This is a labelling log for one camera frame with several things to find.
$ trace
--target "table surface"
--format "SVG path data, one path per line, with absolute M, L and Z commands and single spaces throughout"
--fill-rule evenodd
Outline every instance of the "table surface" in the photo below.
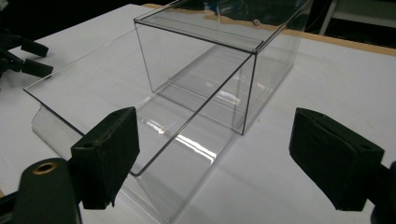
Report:
M 149 10 L 128 5 L 42 38 L 37 42 L 49 47 L 46 58 L 12 51 L 57 70 L 133 30 L 133 18 Z M 290 133 L 296 107 L 317 110 L 384 148 L 384 165 L 396 161 L 395 51 L 305 37 L 257 122 L 236 137 L 176 223 L 370 222 L 370 202 L 363 212 L 335 211 L 289 156 Z M 38 80 L 9 71 L 0 80 L 0 188 L 6 195 L 18 189 L 26 167 L 57 156 L 31 130 L 40 105 L 22 89 Z M 84 223 L 155 223 L 123 193 L 116 207 L 82 210 L 82 217 Z

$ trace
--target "slanted transparent panel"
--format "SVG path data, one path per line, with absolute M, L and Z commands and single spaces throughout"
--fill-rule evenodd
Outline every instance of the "slanted transparent panel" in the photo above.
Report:
M 122 190 L 172 222 L 291 69 L 310 4 L 184 0 L 155 9 L 134 20 L 136 30 L 27 87 L 43 105 L 33 129 L 67 158 L 107 114 L 135 106 L 141 152 Z

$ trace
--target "transparent plastic container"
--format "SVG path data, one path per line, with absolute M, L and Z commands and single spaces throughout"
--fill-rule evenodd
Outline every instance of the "transparent plastic container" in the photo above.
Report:
M 25 90 L 33 130 L 62 157 L 112 111 L 137 109 L 140 154 L 122 190 L 172 222 L 292 67 L 310 1 L 176 1 Z

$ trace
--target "dark background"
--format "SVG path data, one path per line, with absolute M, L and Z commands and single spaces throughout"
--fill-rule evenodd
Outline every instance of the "dark background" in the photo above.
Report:
M 8 0 L 0 14 L 0 27 L 36 40 L 97 17 L 127 4 L 165 5 L 170 0 Z M 306 31 L 318 34 L 331 0 L 314 0 Z M 396 48 L 396 29 L 332 19 L 326 35 L 362 43 Z

